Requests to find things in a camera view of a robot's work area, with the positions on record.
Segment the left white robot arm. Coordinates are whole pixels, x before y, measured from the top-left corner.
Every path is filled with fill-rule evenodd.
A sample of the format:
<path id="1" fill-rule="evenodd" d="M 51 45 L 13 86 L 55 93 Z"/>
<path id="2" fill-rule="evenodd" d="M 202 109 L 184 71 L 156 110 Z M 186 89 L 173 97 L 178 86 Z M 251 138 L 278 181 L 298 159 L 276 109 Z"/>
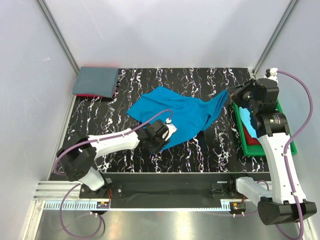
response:
<path id="1" fill-rule="evenodd" d="M 103 198 L 108 193 L 109 183 L 92 166 L 95 159 L 136 148 L 158 153 L 170 142 L 170 137 L 176 131 L 177 128 L 171 120 L 163 122 L 158 119 L 152 124 L 147 123 L 111 134 L 78 134 L 57 152 L 57 163 L 61 165 L 68 181 L 78 181 L 87 186 L 95 197 Z"/>

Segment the bright blue t shirt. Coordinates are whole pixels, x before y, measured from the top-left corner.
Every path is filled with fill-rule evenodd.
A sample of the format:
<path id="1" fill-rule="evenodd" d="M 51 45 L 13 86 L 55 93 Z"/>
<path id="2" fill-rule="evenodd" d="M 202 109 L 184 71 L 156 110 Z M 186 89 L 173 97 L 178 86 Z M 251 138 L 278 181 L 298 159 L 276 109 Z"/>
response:
<path id="1" fill-rule="evenodd" d="M 206 131 L 219 117 L 228 97 L 228 92 L 224 90 L 213 99 L 202 101 L 159 86 L 150 93 L 142 94 L 127 114 L 136 121 L 144 123 L 161 111 L 168 110 L 155 118 L 165 122 L 173 115 L 171 123 L 175 125 L 177 131 L 163 148 L 166 150 L 191 140 L 201 131 Z"/>

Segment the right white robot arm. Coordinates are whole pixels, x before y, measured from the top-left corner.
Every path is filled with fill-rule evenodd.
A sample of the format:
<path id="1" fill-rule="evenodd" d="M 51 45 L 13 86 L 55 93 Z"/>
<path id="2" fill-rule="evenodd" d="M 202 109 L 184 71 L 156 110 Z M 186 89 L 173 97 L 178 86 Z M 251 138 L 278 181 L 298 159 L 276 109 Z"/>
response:
<path id="1" fill-rule="evenodd" d="M 286 116 L 279 112 L 278 83 L 269 78 L 251 79 L 228 90 L 230 99 L 250 114 L 269 167 L 272 190 L 251 177 L 239 177 L 227 185 L 232 198 L 246 196 L 257 206 L 265 225 L 297 223 L 317 213 L 300 185 L 291 153 L 291 134 Z"/>

